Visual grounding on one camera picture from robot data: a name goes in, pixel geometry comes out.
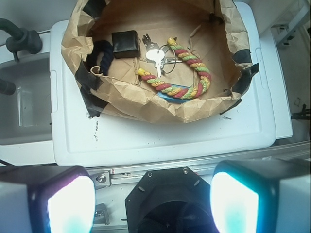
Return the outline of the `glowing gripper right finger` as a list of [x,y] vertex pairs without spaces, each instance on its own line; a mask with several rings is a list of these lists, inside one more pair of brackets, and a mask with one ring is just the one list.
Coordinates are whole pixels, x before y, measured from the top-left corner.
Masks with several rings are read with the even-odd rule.
[[211,180],[210,206],[221,233],[309,233],[311,163],[223,160]]

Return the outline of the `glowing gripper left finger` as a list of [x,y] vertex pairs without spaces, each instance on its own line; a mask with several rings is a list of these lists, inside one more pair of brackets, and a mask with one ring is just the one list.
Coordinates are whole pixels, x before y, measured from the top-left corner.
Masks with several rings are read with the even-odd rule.
[[2,233],[89,233],[95,186],[82,166],[2,166]]

